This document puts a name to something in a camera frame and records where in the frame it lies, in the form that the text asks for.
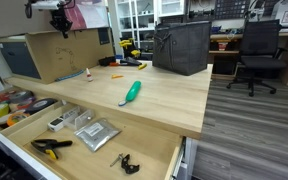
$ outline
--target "wooden workbench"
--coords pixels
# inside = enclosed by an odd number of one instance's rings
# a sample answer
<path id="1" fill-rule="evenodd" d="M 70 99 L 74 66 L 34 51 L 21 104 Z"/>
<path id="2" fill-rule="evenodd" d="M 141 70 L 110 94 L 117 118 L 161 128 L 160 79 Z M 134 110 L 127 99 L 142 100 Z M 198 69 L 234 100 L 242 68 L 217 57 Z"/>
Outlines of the wooden workbench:
<path id="1" fill-rule="evenodd" d="M 148 63 L 148 66 L 143 70 L 123 66 L 92 68 L 92 82 L 87 81 L 85 74 L 48 85 L 15 77 L 7 79 L 6 82 L 87 108 L 122 114 L 146 125 L 199 139 L 212 65 L 197 74 L 182 76 L 152 67 L 151 62 L 145 63 Z M 124 77 L 111 79 L 112 74 Z M 125 99 L 136 80 L 142 82 L 138 96 L 133 102 L 119 107 L 118 102 Z"/>
<path id="2" fill-rule="evenodd" d="M 201 135 L 212 65 L 183 76 L 143 62 L 148 65 L 142 70 L 129 66 L 91 68 L 92 82 L 87 81 L 85 73 L 48 85 L 16 77 L 6 79 L 15 88 L 63 99 L 67 104 L 1 130 L 1 148 L 37 178 L 169 180 L 177 176 L 181 162 L 189 167 L 185 170 L 187 177 L 197 147 L 191 138 L 199 139 Z M 112 79 L 113 74 L 124 77 Z M 125 99 L 136 80 L 142 82 L 138 96 L 119 107 L 118 102 Z M 106 118 L 122 132 L 92 153 L 73 130 L 48 130 L 49 122 L 75 105 L 92 109 L 95 119 Z M 57 149 L 60 159 L 53 161 L 32 148 L 30 142 L 40 138 L 70 139 L 74 143 Z M 131 163 L 140 164 L 140 172 L 129 176 L 120 165 L 109 167 L 119 153 L 131 154 Z"/>

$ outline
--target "small bottle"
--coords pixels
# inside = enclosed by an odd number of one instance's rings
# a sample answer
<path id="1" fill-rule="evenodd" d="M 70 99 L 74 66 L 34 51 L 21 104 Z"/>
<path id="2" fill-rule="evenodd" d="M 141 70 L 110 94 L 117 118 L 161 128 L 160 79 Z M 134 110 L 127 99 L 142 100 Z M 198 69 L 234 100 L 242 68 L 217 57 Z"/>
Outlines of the small bottle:
<path id="1" fill-rule="evenodd" d="M 90 71 L 88 70 L 88 68 L 86 68 L 86 77 L 87 77 L 87 80 L 89 82 L 93 81 L 93 77 L 92 77 Z"/>

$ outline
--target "paper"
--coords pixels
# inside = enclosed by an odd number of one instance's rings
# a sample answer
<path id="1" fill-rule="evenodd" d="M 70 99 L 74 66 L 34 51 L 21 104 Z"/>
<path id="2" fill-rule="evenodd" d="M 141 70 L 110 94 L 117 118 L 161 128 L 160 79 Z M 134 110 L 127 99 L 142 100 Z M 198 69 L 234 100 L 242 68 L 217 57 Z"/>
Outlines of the paper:
<path id="1" fill-rule="evenodd" d="M 76 0 L 75 7 L 66 9 L 67 18 L 73 22 L 71 30 L 109 27 L 108 16 L 102 0 Z"/>
<path id="2" fill-rule="evenodd" d="M 103 129 L 103 126 L 101 126 L 99 123 L 95 123 L 93 124 L 91 127 L 89 127 L 88 129 L 86 129 L 85 131 L 90 135 L 90 136 L 94 136 L 95 134 L 97 134 L 98 132 L 100 132 Z"/>

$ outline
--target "chair wheel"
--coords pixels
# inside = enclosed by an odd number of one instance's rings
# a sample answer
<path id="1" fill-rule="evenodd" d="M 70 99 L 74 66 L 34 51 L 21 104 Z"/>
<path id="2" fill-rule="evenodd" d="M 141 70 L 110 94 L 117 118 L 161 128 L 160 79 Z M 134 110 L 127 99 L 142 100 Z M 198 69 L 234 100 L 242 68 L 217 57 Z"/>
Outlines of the chair wheel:
<path id="1" fill-rule="evenodd" d="M 270 93 L 271 93 L 271 94 L 275 94 L 275 93 L 276 93 L 276 89 L 271 90 Z"/>

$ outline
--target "small bag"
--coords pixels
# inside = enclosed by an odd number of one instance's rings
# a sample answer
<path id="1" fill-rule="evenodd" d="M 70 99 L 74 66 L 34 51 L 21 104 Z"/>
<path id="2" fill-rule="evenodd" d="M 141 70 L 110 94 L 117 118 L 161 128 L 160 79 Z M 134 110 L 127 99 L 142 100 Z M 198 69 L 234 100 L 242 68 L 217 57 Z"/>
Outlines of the small bag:
<path id="1" fill-rule="evenodd" d="M 187 76 L 206 69 L 210 32 L 208 21 L 156 26 L 153 66 Z"/>
<path id="2" fill-rule="evenodd" d="M 120 132 L 120 129 L 115 128 L 106 119 L 102 118 L 82 127 L 75 131 L 74 134 L 80 138 L 91 151 L 95 152 Z"/>

